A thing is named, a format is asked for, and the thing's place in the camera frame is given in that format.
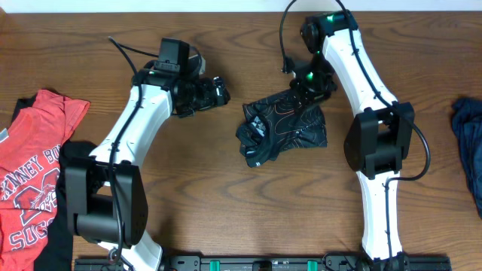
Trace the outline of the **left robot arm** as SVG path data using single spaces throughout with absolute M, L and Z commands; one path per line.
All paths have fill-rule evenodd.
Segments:
M 102 141 L 66 167 L 68 227 L 108 252 L 77 259 L 76 270 L 162 270 L 163 248 L 148 231 L 142 164 L 163 123 L 190 117 L 230 100 L 221 77 L 183 77 L 141 69 L 132 79 L 126 108 Z

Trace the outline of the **black orange-patterned jersey shirt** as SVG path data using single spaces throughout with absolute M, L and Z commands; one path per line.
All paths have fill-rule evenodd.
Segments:
M 328 145 L 325 116 L 318 103 L 304 105 L 293 90 L 243 105 L 245 122 L 236 130 L 247 166 L 262 166 L 294 148 Z

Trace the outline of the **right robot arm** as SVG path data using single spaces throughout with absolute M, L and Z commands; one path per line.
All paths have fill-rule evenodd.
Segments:
M 313 58 L 297 73 L 314 82 L 321 76 L 321 64 L 327 63 L 352 109 L 343 151 L 362 194 L 365 257 L 358 269 L 407 270 L 410 264 L 398 235 L 397 190 L 410 149 L 413 106 L 400 103 L 386 88 L 350 11 L 307 17 L 300 35 Z

